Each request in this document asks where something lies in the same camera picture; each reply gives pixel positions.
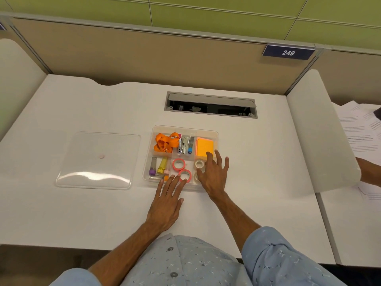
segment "number sign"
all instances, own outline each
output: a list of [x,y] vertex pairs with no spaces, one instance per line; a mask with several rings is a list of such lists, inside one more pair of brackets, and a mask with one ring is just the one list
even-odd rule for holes
[[308,60],[314,52],[315,49],[312,48],[267,45],[262,56]]

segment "orange ribbon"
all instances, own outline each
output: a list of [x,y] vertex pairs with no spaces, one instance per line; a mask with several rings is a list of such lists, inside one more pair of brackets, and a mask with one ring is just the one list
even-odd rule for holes
[[162,153],[171,153],[172,148],[176,148],[179,146],[179,134],[174,132],[170,136],[166,136],[162,133],[159,133],[155,141],[157,144],[154,146],[155,151],[159,151]]

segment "green wall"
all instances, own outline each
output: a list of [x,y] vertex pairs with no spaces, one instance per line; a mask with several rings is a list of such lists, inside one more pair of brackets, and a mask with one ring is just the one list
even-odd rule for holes
[[0,0],[0,11],[381,49],[381,0]]

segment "white desk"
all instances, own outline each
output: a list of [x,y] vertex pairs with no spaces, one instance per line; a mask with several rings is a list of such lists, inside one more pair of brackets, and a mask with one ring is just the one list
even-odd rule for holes
[[[167,91],[254,98],[258,119],[167,112]],[[57,75],[48,75],[0,143],[0,243],[107,250],[121,243],[145,221],[154,197],[142,171],[157,124],[216,130],[220,152],[230,158],[231,199],[316,262],[334,264],[286,97],[130,82],[102,86]],[[55,187],[78,131],[141,136],[130,189]],[[181,196],[185,201],[170,231],[240,257],[207,195]]]
[[[367,105],[376,110],[379,105]],[[316,194],[338,264],[381,267],[381,212],[367,207],[361,193],[346,187]]]

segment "rolled-up sleeve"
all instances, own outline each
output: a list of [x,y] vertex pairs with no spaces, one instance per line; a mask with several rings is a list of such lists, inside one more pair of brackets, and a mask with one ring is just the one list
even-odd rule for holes
[[62,273],[51,286],[102,286],[98,279],[88,270],[74,268]]
[[242,260],[253,285],[341,285],[343,282],[295,250],[274,228],[262,227],[247,238]]

